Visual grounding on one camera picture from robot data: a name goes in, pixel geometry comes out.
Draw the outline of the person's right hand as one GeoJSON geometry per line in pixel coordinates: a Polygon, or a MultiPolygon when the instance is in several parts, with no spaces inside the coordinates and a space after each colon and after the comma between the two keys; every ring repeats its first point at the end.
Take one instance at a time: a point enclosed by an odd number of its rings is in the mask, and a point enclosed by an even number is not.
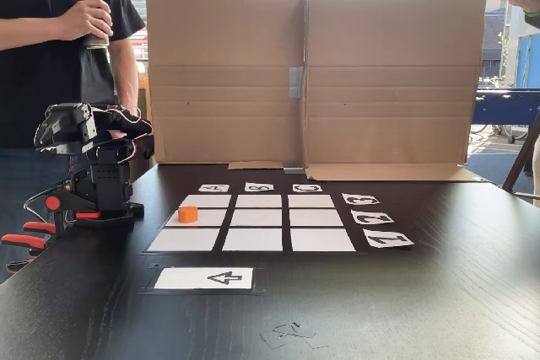
{"type": "Polygon", "coordinates": [[[55,40],[76,40],[85,35],[105,40],[113,35],[111,10],[103,0],[78,1],[54,20],[55,40]]]}

